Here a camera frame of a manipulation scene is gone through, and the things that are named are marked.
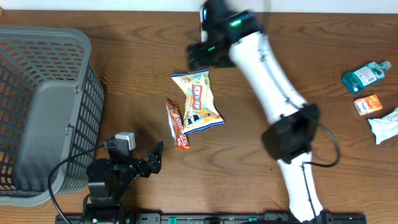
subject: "basket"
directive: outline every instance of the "basket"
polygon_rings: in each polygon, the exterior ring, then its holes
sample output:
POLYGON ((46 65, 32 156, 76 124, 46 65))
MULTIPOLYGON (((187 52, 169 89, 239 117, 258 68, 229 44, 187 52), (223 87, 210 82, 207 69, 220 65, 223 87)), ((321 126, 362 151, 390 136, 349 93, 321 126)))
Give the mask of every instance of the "basket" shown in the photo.
MULTIPOLYGON (((90 53, 75 29, 0 26, 0 205, 45 202, 50 171, 96 146, 104 91, 90 53)), ((93 157, 59 168, 53 191, 81 190, 93 157)))

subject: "bottle label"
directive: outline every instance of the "bottle label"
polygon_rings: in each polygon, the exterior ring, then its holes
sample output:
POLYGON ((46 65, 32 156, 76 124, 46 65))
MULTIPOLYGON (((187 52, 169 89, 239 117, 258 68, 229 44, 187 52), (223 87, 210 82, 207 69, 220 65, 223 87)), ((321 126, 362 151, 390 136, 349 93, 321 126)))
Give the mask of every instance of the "bottle label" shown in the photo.
POLYGON ((363 86, 366 86, 377 80, 372 70, 368 67, 363 67, 358 71, 354 72, 354 74, 361 80, 363 86))

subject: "bottle cap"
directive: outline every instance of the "bottle cap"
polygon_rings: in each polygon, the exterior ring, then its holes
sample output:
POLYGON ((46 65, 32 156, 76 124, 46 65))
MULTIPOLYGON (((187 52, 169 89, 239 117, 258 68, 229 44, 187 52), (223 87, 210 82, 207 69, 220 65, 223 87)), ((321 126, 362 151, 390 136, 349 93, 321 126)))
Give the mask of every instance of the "bottle cap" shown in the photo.
POLYGON ((388 61, 380 63, 379 65, 383 69, 383 71, 385 71, 385 72, 388 71, 391 68, 391 63, 388 62, 388 61))

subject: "basket bottom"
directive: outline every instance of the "basket bottom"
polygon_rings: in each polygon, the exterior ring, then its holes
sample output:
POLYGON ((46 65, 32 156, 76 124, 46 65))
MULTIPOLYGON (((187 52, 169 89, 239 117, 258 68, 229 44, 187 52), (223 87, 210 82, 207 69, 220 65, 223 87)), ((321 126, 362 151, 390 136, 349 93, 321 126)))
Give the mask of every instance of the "basket bottom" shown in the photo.
POLYGON ((75 82, 47 81, 36 89, 12 173, 18 190, 47 190, 47 178, 61 160, 75 88, 75 82))

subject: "wood grain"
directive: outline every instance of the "wood grain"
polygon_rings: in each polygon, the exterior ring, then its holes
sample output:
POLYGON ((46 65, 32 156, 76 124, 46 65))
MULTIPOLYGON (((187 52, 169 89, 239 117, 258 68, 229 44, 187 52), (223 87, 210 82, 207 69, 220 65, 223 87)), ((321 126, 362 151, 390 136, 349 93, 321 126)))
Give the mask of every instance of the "wood grain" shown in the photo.
MULTIPOLYGON (((333 212, 363 212, 368 223, 398 219, 398 138, 375 145, 367 118, 398 105, 398 16, 360 14, 262 15, 275 56, 298 91, 317 103, 321 121, 340 140, 343 157, 332 169, 313 168, 319 198, 333 212), (341 76, 370 61, 389 60, 387 78, 351 95, 341 76), (360 117, 353 101, 376 93, 383 110, 360 117)), ((0 24, 74 27, 90 38, 92 62, 106 85, 100 140, 120 131, 136 134, 137 156, 163 140, 162 171, 126 192, 131 206, 164 213, 256 213, 288 210, 280 169, 264 150, 261 106, 237 68, 210 70, 215 105, 226 124, 189 135, 192 151, 174 147, 165 99, 183 105, 170 75, 187 71, 185 47, 199 38, 196 13, 5 11, 0 24)), ((318 133, 316 161, 334 159, 318 133)), ((97 153, 106 157, 105 150, 97 153)), ((65 212, 81 212, 84 190, 59 196, 65 212)), ((0 207, 0 223, 53 223, 50 202, 34 208, 0 207)))

